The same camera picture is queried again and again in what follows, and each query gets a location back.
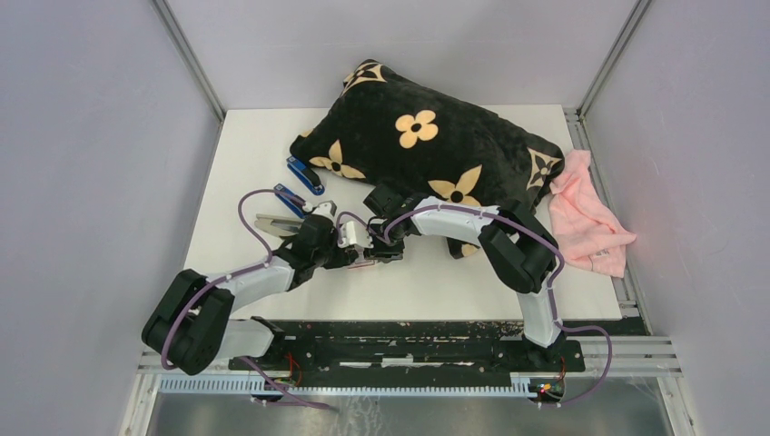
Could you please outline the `grey beige stapler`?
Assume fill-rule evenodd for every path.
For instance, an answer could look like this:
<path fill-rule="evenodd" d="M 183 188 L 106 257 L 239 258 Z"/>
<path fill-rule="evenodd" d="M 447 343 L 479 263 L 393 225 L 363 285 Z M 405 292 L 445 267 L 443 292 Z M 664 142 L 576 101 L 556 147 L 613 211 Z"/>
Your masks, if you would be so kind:
<path fill-rule="evenodd" d="M 268 214 L 256 214 L 254 226 L 267 234 L 287 239 L 297 234 L 303 223 L 302 219 L 281 217 Z"/>

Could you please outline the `blue stapler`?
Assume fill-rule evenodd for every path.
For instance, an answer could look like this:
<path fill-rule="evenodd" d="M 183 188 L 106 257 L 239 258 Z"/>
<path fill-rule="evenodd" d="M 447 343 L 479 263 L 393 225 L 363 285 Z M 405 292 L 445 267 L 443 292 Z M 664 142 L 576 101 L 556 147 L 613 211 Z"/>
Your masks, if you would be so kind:
<path fill-rule="evenodd" d="M 321 178 L 305 163 L 290 155 L 286 159 L 287 168 L 299 181 L 313 194 L 321 196 L 325 193 L 325 186 Z"/>
<path fill-rule="evenodd" d="M 299 218 L 304 218 L 306 216 L 307 213 L 304 210 L 305 201 L 286 186 L 277 183 L 273 186 L 273 194 L 295 216 Z"/>

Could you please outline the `red white staple box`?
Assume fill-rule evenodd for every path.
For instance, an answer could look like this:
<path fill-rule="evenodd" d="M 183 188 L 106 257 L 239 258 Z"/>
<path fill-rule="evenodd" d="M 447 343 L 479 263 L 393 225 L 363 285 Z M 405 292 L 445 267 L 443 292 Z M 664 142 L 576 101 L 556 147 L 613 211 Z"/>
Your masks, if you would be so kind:
<path fill-rule="evenodd" d="M 348 265 L 347 268 L 357 269 L 357 268 L 369 267 L 369 266 L 375 265 L 376 263 L 377 262 L 375 260 L 358 259 L 355 262 Z"/>

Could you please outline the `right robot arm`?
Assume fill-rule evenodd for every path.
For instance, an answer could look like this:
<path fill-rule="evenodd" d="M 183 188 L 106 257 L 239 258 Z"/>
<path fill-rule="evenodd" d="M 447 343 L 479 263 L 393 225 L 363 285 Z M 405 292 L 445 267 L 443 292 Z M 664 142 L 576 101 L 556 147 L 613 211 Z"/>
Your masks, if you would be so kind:
<path fill-rule="evenodd" d="M 478 246 L 498 279 L 517 294 L 527 364 L 546 371 L 560 360 L 565 333 L 553 285 L 565 260 L 554 237 L 527 207 L 463 205 L 421 193 L 403 197 L 386 185 L 373 189 L 363 204 L 382 220 L 375 234 L 388 245 L 419 235 Z"/>

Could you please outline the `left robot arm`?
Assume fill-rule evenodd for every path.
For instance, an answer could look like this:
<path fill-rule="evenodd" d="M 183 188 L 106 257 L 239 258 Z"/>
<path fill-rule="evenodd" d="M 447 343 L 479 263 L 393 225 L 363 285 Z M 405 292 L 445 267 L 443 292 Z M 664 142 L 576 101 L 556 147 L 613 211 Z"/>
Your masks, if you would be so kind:
<path fill-rule="evenodd" d="M 356 223 L 339 225 L 312 214 L 299 231 L 259 262 L 210 278 L 178 272 L 141 333 L 166 369 L 196 375 L 221 359 L 251 356 L 267 370 L 279 367 L 285 344 L 265 322 L 237 322 L 233 312 L 268 296 L 298 288 L 318 268 L 348 266 L 356 258 Z"/>

